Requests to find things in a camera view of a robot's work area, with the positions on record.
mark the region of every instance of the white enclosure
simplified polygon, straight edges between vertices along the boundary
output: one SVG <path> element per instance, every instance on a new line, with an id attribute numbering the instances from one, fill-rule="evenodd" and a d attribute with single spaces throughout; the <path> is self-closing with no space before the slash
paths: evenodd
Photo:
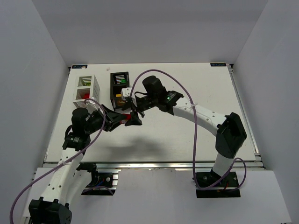
<path id="1" fill-rule="evenodd" d="M 267 0 L 33 0 L 64 61 L 234 63 Z"/>
<path id="2" fill-rule="evenodd" d="M 100 100 L 100 87 L 95 75 L 82 74 L 77 76 L 76 82 L 73 86 L 73 103 L 77 108 L 87 108 L 90 113 L 93 112 L 93 106 L 91 108 L 88 104 L 84 103 L 84 99 L 93 98 L 99 102 Z"/>
<path id="3" fill-rule="evenodd" d="M 36 177 L 46 171 L 49 169 L 39 168 Z M 238 171 L 237 174 L 242 178 L 244 173 Z M 39 197 L 50 176 L 33 187 L 27 202 Z M 241 198 L 196 198 L 192 181 L 187 181 L 191 176 L 191 171 L 172 169 L 122 170 L 114 196 L 79 198 L 71 207 L 72 224 L 97 224 L 99 220 L 105 224 L 252 224 L 252 220 L 259 224 L 280 224 L 291 221 L 273 171 L 249 171 Z"/>

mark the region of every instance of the black mounting plate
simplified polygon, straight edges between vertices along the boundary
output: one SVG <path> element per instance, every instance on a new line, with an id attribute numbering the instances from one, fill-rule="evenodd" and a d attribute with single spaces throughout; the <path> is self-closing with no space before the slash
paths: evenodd
<path id="1" fill-rule="evenodd" d="M 210 172 L 198 172 L 196 173 L 196 179 L 201 187 L 207 187 L 211 185 L 215 180 L 211 181 L 209 178 Z M 236 188 L 239 186 L 237 174 L 235 172 L 230 172 L 224 180 L 222 180 L 215 187 L 225 188 L 228 184 L 230 188 Z M 211 189 L 211 190 L 198 190 L 196 189 L 197 198 L 223 198 L 223 197 L 241 197 L 240 190 L 231 191 L 231 189 L 221 190 L 221 189 Z"/>
<path id="2" fill-rule="evenodd" d="M 98 181 L 94 183 L 92 186 L 87 186 L 87 188 L 92 188 L 94 186 L 97 186 L 100 182 L 103 181 L 101 186 L 105 186 L 108 188 L 111 188 L 113 186 L 113 174 L 114 173 L 97 173 Z M 107 190 L 101 190 L 101 189 L 94 189 L 90 190 L 88 192 L 82 193 L 81 195 L 111 195 L 111 193 Z"/>

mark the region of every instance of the red object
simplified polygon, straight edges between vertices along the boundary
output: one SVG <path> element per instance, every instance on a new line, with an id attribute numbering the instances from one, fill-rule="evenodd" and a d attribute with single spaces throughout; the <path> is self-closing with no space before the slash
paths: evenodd
<path id="1" fill-rule="evenodd" d="M 130 119 L 131 119 L 131 114 L 127 114 L 127 113 L 125 113 L 124 115 L 127 116 L 126 120 L 130 120 Z"/>
<path id="2" fill-rule="evenodd" d="M 124 115 L 126 115 L 127 117 L 126 117 L 126 119 L 124 119 L 124 120 L 122 120 L 122 121 L 120 122 L 121 124 L 126 124 L 126 122 L 127 122 L 128 120 L 130 120 L 130 118 L 131 118 L 131 114 L 124 113 Z"/>
<path id="3" fill-rule="evenodd" d="M 89 93 L 86 93 L 84 96 L 83 96 L 83 99 L 88 99 L 89 98 Z"/>

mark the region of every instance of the cable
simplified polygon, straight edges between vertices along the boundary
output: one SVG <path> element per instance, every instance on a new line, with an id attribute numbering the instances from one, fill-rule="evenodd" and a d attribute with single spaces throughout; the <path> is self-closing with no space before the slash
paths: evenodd
<path id="1" fill-rule="evenodd" d="M 114 193 L 112 192 L 112 190 L 110 188 L 108 188 L 108 187 L 105 187 L 105 186 L 95 186 L 95 187 L 92 187 L 92 188 L 84 190 L 82 193 L 86 193 L 86 192 L 88 192 L 90 190 L 95 190 L 95 189 L 100 189 L 100 188 L 107 189 L 112 195 L 114 195 Z"/>
<path id="2" fill-rule="evenodd" d="M 134 94 L 135 94 L 135 97 L 136 97 L 136 94 L 141 94 L 141 95 L 144 95 L 144 96 L 147 96 L 147 95 L 148 95 L 147 93 L 144 93 L 144 92 L 138 92 L 138 91 L 136 91 Z"/>
<path id="3" fill-rule="evenodd" d="M 225 188 L 224 188 L 224 189 L 217 190 L 217 192 L 218 192 L 218 193 L 220 193 L 220 192 L 223 192 L 223 191 L 225 191 L 225 190 L 226 190 L 226 188 L 228 188 L 228 183 L 226 184 L 226 186 L 225 186 Z"/>
<path id="4" fill-rule="evenodd" d="M 91 100 L 93 101 L 94 103 L 96 103 L 103 111 L 103 116 L 104 116 L 104 120 L 103 120 L 103 124 L 102 124 L 102 127 L 100 128 L 97 136 L 95 136 L 95 138 L 84 148 L 82 149 L 81 151 L 79 151 L 77 154 L 75 154 L 74 156 L 72 156 L 71 158 L 67 159 L 64 163 L 61 163 L 59 164 L 58 166 L 54 167 L 52 170 L 48 171 L 47 173 L 43 174 L 42 176 L 38 177 L 37 179 L 35 179 L 33 182 L 31 182 L 30 184 L 28 184 L 19 194 L 18 196 L 15 198 L 12 206 L 11 206 L 11 209 L 10 209 L 10 213 L 9 213 L 9 221 L 10 221 L 10 224 L 14 224 L 14 219 L 13 219 L 13 215 L 14 215 L 14 208 L 15 208 L 15 205 L 17 204 L 19 198 L 22 196 L 22 194 L 24 194 L 24 192 L 26 190 L 28 190 L 28 188 L 30 188 L 33 184 L 35 184 L 36 182 L 38 182 L 39 180 L 43 179 L 45 176 L 49 175 L 50 173 L 53 173 L 55 170 L 58 170 L 60 169 L 62 166 L 64 166 L 64 164 L 70 162 L 71 160 L 73 160 L 74 158 L 76 158 L 78 155 L 84 153 L 96 140 L 97 138 L 99 137 L 99 135 L 102 133 L 103 129 L 104 129 L 104 125 L 105 125 L 105 122 L 106 122 L 106 116 L 105 116 L 105 110 L 103 108 L 103 106 L 101 104 L 99 104 L 96 100 L 94 99 L 91 99 L 91 98 L 88 98 L 86 100 L 84 100 L 84 103 L 86 104 L 86 101 L 87 100 Z"/>
<path id="5" fill-rule="evenodd" d="M 158 70 L 158 69 L 150 69 L 150 70 L 146 70 L 144 71 L 143 73 L 141 73 L 134 81 L 133 85 L 132 85 L 132 90 L 130 92 L 130 97 L 132 97 L 132 94 L 133 94 L 133 90 L 135 88 L 135 85 L 137 83 L 137 80 L 143 76 L 145 73 L 148 73 L 150 71 L 156 71 L 156 72 L 160 72 L 166 76 L 168 76 L 169 78 L 171 78 L 173 81 L 175 81 L 184 91 L 185 93 L 187 94 L 189 100 L 190 100 L 190 103 L 193 105 L 194 102 L 192 100 L 192 97 L 191 95 L 189 94 L 189 92 L 187 91 L 187 89 L 177 80 L 175 79 L 174 77 L 172 77 L 171 75 L 169 75 L 168 73 L 164 72 L 164 71 L 161 71 L 161 70 Z M 211 189 L 212 187 L 214 187 L 216 184 L 218 184 L 220 181 L 222 181 L 230 172 L 230 170 L 233 168 L 233 165 L 235 163 L 236 160 L 240 160 L 241 162 L 243 162 L 244 164 L 244 170 L 245 170 L 245 175 L 244 175 L 244 179 L 242 181 L 242 183 L 235 189 L 233 190 L 237 190 L 239 189 L 244 181 L 245 181 L 245 178 L 246 178 L 246 165 L 245 165 L 245 162 L 241 159 L 241 158 L 235 158 L 233 160 L 233 163 L 231 165 L 231 167 L 228 169 L 228 171 L 219 179 L 217 180 L 215 183 L 211 184 L 210 186 L 206 187 L 206 188 L 201 188 L 197 182 L 197 179 L 196 179 L 196 172 L 195 172 L 195 162 L 196 162 L 196 143 L 197 143 L 197 116 L 196 116 L 196 109 L 195 109 L 195 106 L 192 107 L 193 108 L 193 112 L 194 112 L 194 123 L 195 123 L 195 127 L 194 127 L 194 142 L 193 142 L 193 158 L 192 158 L 192 171 L 193 171 L 193 178 L 194 178 L 194 181 L 195 181 L 195 184 L 196 184 L 196 187 L 199 189 L 199 190 L 208 190 L 208 189 Z"/>
<path id="6" fill-rule="evenodd" d="M 100 186 L 103 182 L 104 182 L 104 180 L 102 180 L 99 184 L 97 184 L 96 187 Z"/>

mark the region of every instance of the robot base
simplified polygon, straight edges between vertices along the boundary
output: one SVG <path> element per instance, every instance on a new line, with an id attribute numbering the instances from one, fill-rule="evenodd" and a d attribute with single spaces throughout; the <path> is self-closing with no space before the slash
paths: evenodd
<path id="1" fill-rule="evenodd" d="M 196 173 L 196 179 L 201 187 L 207 187 L 216 180 L 211 177 L 211 172 Z M 224 180 L 215 186 L 218 189 L 199 190 L 196 189 L 197 198 L 223 198 L 223 197 L 241 197 L 240 190 L 231 191 L 231 188 L 239 186 L 238 178 L 235 172 L 230 172 Z"/>

